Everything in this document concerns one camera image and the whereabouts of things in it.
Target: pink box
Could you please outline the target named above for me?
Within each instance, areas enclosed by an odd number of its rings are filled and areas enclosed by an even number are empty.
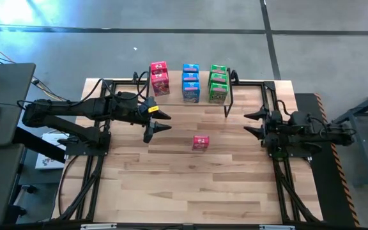
[[[161,96],[170,93],[169,76],[163,70],[157,70],[151,74],[151,84],[153,85],[154,95]]]
[[[194,136],[192,141],[192,150],[205,151],[210,144],[210,137],[208,136]]]
[[[159,70],[167,73],[167,62],[166,61],[158,61],[155,63],[150,63],[151,74],[156,74],[155,72]]]

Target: gray floor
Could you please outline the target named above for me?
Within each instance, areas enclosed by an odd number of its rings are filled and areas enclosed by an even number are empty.
[[[259,0],[0,0],[0,24],[58,27],[264,29]],[[267,0],[272,29],[368,31],[368,1]],[[274,46],[283,80],[297,93],[319,93],[330,119],[368,96],[368,36],[281,36]],[[77,100],[87,77],[129,77],[151,61],[170,69],[225,64],[243,79],[273,79],[264,34],[0,32],[0,50],[36,63],[35,75]],[[45,98],[31,88],[28,99]],[[35,129],[40,135],[46,130]],[[355,148],[339,148],[349,182],[360,175]],[[360,224],[368,227],[368,186],[351,187]]]

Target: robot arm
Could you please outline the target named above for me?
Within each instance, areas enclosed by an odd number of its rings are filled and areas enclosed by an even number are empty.
[[[119,92],[117,96],[90,98],[83,102],[53,102],[35,100],[26,106],[22,122],[28,127],[50,127],[78,137],[91,144],[100,142],[100,130],[95,127],[82,127],[56,116],[84,116],[94,121],[107,119],[124,121],[146,127],[143,141],[149,143],[153,134],[168,130],[169,125],[152,122],[156,119],[171,119],[158,109],[153,97],[140,105],[133,93]]]

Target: orange stripe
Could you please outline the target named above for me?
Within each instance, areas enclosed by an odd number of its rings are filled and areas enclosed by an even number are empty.
[[[353,204],[353,200],[350,197],[346,196],[346,198],[348,199],[349,203]]]
[[[351,216],[358,222],[356,213],[352,213]]]
[[[339,159],[336,159],[336,158],[335,158],[335,162],[336,162],[337,166],[339,166],[339,167],[343,168],[343,167],[342,167],[342,164],[340,163],[340,160],[339,160]]]
[[[322,113],[322,118],[324,119],[325,122],[327,122],[326,112],[325,112],[325,109],[324,109],[323,104],[321,102],[320,95],[315,93],[315,96],[318,99],[318,104],[319,104],[320,112]],[[337,151],[336,151],[336,145],[331,144],[330,146],[332,148],[333,155],[335,156],[335,162],[336,162],[336,165],[337,165],[337,169],[339,170],[339,174],[340,174],[340,177],[341,177],[344,192],[346,193],[346,199],[348,200],[349,207],[352,211],[351,215],[353,216],[353,218],[355,220],[355,226],[360,227],[360,223],[358,221],[357,214],[356,214],[356,211],[355,211],[355,206],[353,205],[353,200],[351,199],[349,187],[348,187],[348,184],[346,183],[346,179],[345,179],[345,176],[344,176],[342,164],[340,163],[340,157],[339,157],[339,155],[337,154]]]
[[[348,186],[348,184],[345,181],[342,181],[342,184],[343,184],[344,187],[346,187],[347,189],[349,189],[349,186]]]
[[[351,211],[353,211],[354,213],[356,213],[355,207],[352,204],[349,204],[349,207],[350,207]]]
[[[344,192],[347,194],[347,195],[350,195],[350,192],[348,189],[344,188]]]
[[[337,169],[340,171],[340,172],[342,172],[343,173],[343,168],[341,167],[341,166],[337,166]]]

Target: wooden tabletop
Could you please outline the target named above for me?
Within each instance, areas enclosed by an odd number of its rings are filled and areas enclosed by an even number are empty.
[[[86,79],[83,96],[97,80]],[[278,80],[275,85],[278,99],[285,101],[288,111],[297,110],[291,81]],[[117,90],[137,91],[135,86],[118,86]],[[260,89],[234,86],[233,96],[228,118],[222,107],[161,105],[160,109],[172,120],[159,122],[172,129],[155,134],[149,144],[142,141],[141,126],[113,121],[94,221],[280,224],[272,161],[259,141],[242,128],[261,125],[261,121],[243,117],[262,106]],[[77,118],[76,123],[93,125],[86,118]],[[194,135],[210,136],[207,151],[191,150]],[[79,157],[66,175],[62,210],[81,189],[85,164],[86,157]],[[297,194],[322,219],[309,164],[291,158],[291,168]],[[288,196],[286,200],[292,218]],[[53,217],[58,216],[57,207]]]

